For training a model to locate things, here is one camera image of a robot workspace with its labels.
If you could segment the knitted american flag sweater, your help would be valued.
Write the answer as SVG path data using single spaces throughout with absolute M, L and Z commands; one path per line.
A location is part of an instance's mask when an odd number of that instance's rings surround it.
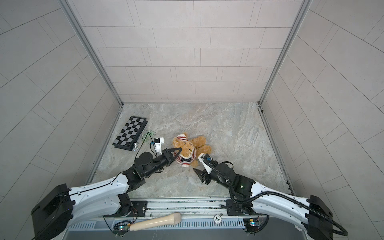
M 183 149 L 181 152 L 182 167 L 188 168 L 196 165 L 197 150 L 185 134 L 177 135 L 173 139 L 173 147 Z

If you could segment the tan plush teddy bear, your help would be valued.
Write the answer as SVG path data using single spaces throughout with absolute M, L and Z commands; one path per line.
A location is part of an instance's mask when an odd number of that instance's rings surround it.
M 204 136 L 198 136 L 189 140 L 186 133 L 174 137 L 173 147 L 182 149 L 176 161 L 184 168 L 196 168 L 199 165 L 198 157 L 201 154 L 212 153 L 212 147 L 207 145 L 207 140 Z

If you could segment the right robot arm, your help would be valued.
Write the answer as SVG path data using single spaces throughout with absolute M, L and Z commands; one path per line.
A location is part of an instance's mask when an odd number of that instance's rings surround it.
M 247 215 L 267 215 L 289 222 L 306 231 L 314 240 L 332 240 L 333 213 L 317 196 L 297 197 L 274 191 L 253 179 L 236 174 L 226 162 L 204 163 L 204 169 L 194 169 L 202 183 L 216 182 L 226 187 L 234 211 Z

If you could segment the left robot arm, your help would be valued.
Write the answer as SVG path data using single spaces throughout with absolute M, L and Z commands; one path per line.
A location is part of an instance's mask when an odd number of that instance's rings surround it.
M 54 187 L 31 211 L 34 239 L 51 240 L 74 224 L 100 216 L 127 216 L 133 207 L 128 193 L 170 166 L 181 151 L 181 148 L 164 149 L 156 158 L 145 152 L 114 178 L 82 187 L 69 188 L 66 184 Z

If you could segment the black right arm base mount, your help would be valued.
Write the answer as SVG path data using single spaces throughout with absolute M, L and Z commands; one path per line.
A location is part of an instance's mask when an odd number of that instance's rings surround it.
M 226 209 L 228 216 L 261 216 L 267 217 L 268 215 L 256 213 L 252 209 L 253 204 L 238 204 L 229 199 L 225 201 L 225 204 L 220 205 L 221 208 Z

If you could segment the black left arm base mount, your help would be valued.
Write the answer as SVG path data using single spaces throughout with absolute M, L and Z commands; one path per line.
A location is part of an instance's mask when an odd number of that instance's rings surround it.
M 104 215 L 107 218 L 144 217 L 147 210 L 147 201 L 132 201 L 128 194 L 117 195 L 119 208 L 112 215 Z

